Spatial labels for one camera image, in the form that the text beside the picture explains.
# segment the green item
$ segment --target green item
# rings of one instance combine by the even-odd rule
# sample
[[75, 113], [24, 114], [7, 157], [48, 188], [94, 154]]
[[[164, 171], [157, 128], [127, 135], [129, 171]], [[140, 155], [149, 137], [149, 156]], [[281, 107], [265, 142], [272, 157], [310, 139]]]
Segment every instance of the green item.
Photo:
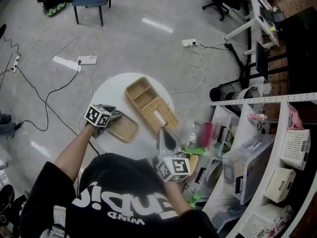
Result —
[[194, 193], [194, 195], [188, 200], [188, 203], [190, 207], [194, 208], [197, 201], [199, 201], [202, 198], [202, 193], [200, 191], [197, 191]]
[[199, 148], [189, 148], [187, 146], [184, 147], [184, 151], [186, 153], [190, 154], [197, 154], [197, 155], [202, 155], [206, 152], [204, 147], [199, 147]]

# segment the white desk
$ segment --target white desk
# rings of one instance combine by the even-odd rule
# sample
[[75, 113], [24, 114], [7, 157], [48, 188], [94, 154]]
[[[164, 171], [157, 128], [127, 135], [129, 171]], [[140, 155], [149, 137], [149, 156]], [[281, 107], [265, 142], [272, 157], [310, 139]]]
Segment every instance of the white desk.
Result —
[[104, 132], [96, 139], [99, 146], [106, 152], [116, 153], [135, 160], [154, 157], [158, 153], [156, 150], [156, 137], [145, 127], [145, 121], [143, 121], [124, 94], [125, 88], [140, 77], [146, 77], [150, 81], [157, 93], [174, 112], [174, 105], [167, 90], [155, 79], [140, 73], [124, 73], [108, 79], [97, 89], [91, 100], [91, 104], [116, 106], [118, 110], [125, 113], [139, 125], [137, 135], [130, 143], [123, 143], [107, 132]]
[[[260, 3], [258, 0], [251, 0], [251, 4], [252, 4], [252, 12], [250, 12], [249, 15], [247, 15], [245, 17], [245, 19], [250, 18], [250, 21], [245, 23], [244, 25], [240, 26], [239, 28], [237, 28], [236, 30], [232, 31], [231, 33], [229, 33], [228, 35], [226, 35], [224, 38], [226, 40], [231, 39], [232, 37], [236, 36], [237, 34], [241, 33], [242, 31], [248, 29], [249, 27], [253, 26], [254, 24], [258, 24], [262, 30], [265, 32], [265, 34], [269, 35], [269, 38], [271, 39], [271, 42], [269, 43], [265, 43], [264, 45], [262, 45], [265, 49], [272, 47], [274, 45], [277, 45], [279, 47], [279, 42], [278, 42], [278, 38], [275, 32], [271, 32], [270, 28], [271, 26], [269, 25], [269, 23], [266, 21], [266, 19], [263, 18], [263, 21], [259, 18], [260, 16]], [[251, 49], [248, 51], [245, 51], [243, 54], [245, 56], [253, 53], [255, 51], [255, 49]]]

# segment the black t-shirt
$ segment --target black t-shirt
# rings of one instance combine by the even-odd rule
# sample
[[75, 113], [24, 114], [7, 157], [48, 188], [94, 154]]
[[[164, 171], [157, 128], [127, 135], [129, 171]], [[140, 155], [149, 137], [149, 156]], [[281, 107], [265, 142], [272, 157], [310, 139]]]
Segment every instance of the black t-shirt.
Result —
[[76, 237], [218, 237], [207, 215], [178, 216], [146, 160], [96, 157], [84, 170], [76, 198], [72, 180], [46, 162], [26, 202], [21, 238], [39, 237], [53, 224], [53, 207], [66, 208], [66, 233]]

